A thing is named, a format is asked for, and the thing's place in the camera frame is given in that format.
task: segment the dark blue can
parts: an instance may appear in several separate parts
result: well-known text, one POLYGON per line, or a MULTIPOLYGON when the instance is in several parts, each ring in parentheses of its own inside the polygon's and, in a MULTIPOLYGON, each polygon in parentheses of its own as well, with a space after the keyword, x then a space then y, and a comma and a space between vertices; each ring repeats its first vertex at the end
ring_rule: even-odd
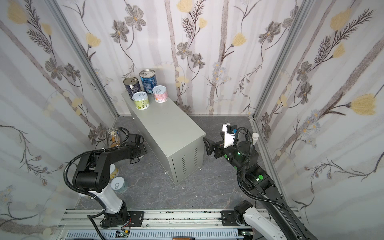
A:
POLYGON ((141 82, 143 83, 144 91, 147 94, 152 94, 152 89, 157 86, 156 74, 152 69, 142 70, 140 73, 141 82))

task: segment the ventilation slot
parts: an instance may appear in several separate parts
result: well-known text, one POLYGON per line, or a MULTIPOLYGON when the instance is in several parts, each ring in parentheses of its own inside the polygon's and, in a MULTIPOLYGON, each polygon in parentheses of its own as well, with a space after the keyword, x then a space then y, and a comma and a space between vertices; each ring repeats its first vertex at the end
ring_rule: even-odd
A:
POLYGON ((181 159, 181 163, 183 164, 183 173, 186 174, 187 173, 187 162, 185 160, 185 155, 184 157, 181 159))
POLYGON ((197 155, 198 155, 198 153, 199 153, 199 149, 198 149, 199 147, 197 147, 196 149, 195 149, 195 154, 194 154, 194 157, 195 157, 195 167, 196 167, 196 165, 197 165, 197 160, 198 160, 198 157, 197 157, 197 155))

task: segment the gray metal box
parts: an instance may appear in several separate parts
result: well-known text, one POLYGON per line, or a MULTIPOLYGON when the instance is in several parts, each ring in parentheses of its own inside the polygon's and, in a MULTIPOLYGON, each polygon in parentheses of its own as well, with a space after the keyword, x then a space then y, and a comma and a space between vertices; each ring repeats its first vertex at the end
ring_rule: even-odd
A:
POLYGON ((122 96, 137 129, 175 185, 203 166, 205 132, 171 99, 157 103, 148 95, 149 108, 139 110, 127 92, 122 96))

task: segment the white bottle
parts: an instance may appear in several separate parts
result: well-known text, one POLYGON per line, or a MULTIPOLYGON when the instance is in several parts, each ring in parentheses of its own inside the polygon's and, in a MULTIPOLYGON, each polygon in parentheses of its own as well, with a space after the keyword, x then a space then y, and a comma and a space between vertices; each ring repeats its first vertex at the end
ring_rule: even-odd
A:
POLYGON ((257 134, 256 132, 254 132, 252 134, 252 140, 253 140, 253 144, 256 146, 256 142, 257 140, 259 139, 259 134, 257 134))

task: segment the can lid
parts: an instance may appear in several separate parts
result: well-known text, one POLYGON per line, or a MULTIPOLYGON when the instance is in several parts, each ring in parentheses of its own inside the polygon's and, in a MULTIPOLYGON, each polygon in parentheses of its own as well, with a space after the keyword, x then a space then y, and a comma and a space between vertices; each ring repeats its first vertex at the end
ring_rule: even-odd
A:
POLYGON ((109 169, 109 174, 112 174, 113 171, 115 171, 116 167, 115 167, 115 164, 111 164, 111 168, 109 169))
POLYGON ((138 81, 138 79, 136 77, 128 77, 128 78, 125 78, 122 82, 125 84, 125 85, 131 85, 132 83, 138 81))
POLYGON ((111 187, 113 190, 118 190, 124 186, 124 178, 123 177, 115 177, 111 181, 111 187))
POLYGON ((148 96, 147 96, 146 92, 137 92, 137 93, 133 94, 132 98, 135 101, 140 101, 140 100, 144 100, 144 99, 148 98, 148 96))
POLYGON ((152 89, 152 92, 153 93, 156 93, 156 94, 163 94, 167 91, 167 88, 163 85, 157 85, 156 87, 154 87, 152 89))
POLYGON ((151 78, 155 75, 155 71, 153 71, 152 69, 145 69, 142 70, 139 75, 142 78, 151 78))

